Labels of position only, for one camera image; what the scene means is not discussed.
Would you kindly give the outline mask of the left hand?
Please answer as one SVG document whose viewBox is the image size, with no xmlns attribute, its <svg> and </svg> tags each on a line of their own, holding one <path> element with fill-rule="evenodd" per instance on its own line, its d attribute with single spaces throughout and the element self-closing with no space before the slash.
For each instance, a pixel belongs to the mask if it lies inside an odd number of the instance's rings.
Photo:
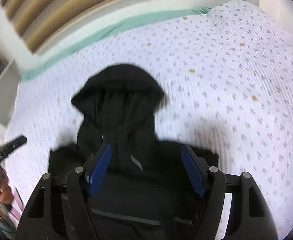
<svg viewBox="0 0 293 240">
<path fill-rule="evenodd" d="M 14 196 L 12 194 L 12 189 L 8 185 L 9 179 L 8 176 L 6 175 L 6 171 L 2 169 L 2 182 L 0 184 L 0 204 L 6 204 L 6 205 L 11 205 Z"/>
</svg>

